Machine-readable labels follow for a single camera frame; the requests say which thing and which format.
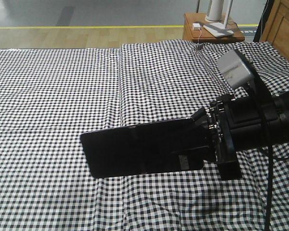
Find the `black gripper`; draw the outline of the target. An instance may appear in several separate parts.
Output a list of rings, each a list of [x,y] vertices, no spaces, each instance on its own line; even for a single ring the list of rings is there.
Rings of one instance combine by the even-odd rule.
[[[181,163],[215,161],[222,180],[236,180],[242,177],[237,152],[271,146],[270,122],[277,119],[274,106],[261,107],[250,97],[234,99],[226,94],[210,103],[209,121],[206,109],[201,107],[191,115],[194,135],[207,135],[211,125],[213,144],[183,148],[171,151],[179,156]]]

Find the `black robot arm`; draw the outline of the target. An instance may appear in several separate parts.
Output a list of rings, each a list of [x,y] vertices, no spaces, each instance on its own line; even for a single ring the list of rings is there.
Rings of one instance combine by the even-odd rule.
[[[171,152],[172,171],[217,165],[222,180],[242,177],[237,152],[289,142],[289,91],[279,96],[233,99],[226,94],[179,121]]]

